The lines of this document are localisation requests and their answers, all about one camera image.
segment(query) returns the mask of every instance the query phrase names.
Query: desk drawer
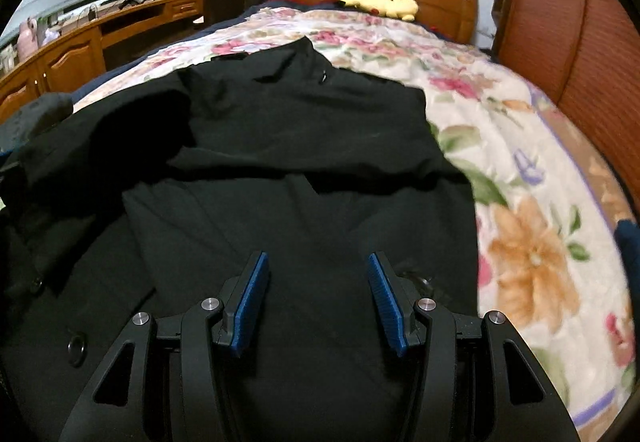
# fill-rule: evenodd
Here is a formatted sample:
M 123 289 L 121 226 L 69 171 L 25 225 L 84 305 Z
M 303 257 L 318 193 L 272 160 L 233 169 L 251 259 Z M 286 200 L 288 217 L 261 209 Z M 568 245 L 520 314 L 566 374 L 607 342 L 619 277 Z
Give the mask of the desk drawer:
M 195 0 L 178 1 L 169 7 L 169 14 L 172 20 L 196 16 L 198 15 L 198 3 Z

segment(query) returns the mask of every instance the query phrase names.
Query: wooden desk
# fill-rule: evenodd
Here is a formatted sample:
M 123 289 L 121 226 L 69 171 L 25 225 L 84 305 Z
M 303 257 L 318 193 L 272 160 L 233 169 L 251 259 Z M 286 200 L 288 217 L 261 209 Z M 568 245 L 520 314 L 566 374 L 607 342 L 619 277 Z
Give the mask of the wooden desk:
M 66 33 L 0 79 L 0 123 L 45 92 L 76 91 L 107 70 L 187 37 L 199 15 L 202 0 L 156 0 Z

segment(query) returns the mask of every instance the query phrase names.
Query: pikachu plush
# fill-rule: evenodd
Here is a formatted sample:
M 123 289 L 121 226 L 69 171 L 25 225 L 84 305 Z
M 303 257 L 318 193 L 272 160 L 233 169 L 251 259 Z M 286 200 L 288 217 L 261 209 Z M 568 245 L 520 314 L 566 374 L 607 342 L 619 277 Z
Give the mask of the pikachu plush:
M 418 3 L 414 0 L 341 0 L 345 6 L 356 7 L 376 16 L 414 21 Z

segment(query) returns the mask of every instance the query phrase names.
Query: bedspread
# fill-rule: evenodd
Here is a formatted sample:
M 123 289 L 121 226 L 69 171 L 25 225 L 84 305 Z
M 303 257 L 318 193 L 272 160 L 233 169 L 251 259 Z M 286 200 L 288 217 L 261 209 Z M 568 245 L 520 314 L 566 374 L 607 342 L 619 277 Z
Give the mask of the bedspread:
M 79 101 L 220 54 L 307 36 L 334 66 L 424 91 L 426 119 L 471 181 L 478 226 L 478 313 L 504 311 L 596 441 L 632 389 L 634 327 L 612 231 L 631 213 L 590 142 L 536 86 L 472 46 L 418 25 L 357 12 L 263 9 L 167 47 Z

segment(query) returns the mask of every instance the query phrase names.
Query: triangular cutout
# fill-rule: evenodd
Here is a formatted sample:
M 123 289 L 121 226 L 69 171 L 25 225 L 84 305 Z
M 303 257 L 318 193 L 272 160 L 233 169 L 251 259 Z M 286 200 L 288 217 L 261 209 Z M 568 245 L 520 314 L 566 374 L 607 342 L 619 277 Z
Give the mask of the triangular cutout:
M 511 403 L 517 405 L 541 402 L 545 393 L 517 346 L 511 342 L 504 343 L 504 358 Z
M 133 366 L 135 346 L 127 343 L 120 350 L 116 360 L 102 379 L 95 392 L 94 401 L 98 404 L 126 406 L 129 399 L 129 380 Z

